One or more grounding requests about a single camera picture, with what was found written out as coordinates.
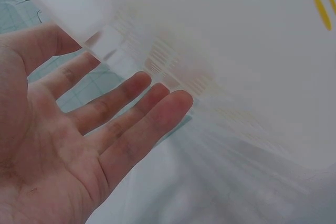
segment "skin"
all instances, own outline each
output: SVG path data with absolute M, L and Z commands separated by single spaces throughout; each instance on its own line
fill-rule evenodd
M 0 223 L 84 223 L 193 104 L 186 92 L 156 84 L 112 119 L 150 85 L 139 72 L 63 113 L 56 100 L 99 61 L 85 52 L 35 83 L 27 76 L 78 49 L 51 23 L 0 36 Z

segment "translucent plastic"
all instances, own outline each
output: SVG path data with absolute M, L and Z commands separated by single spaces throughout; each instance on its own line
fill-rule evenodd
M 336 162 L 335 0 L 33 1 L 125 77 L 120 59 L 190 92 L 214 132 L 308 168 Z

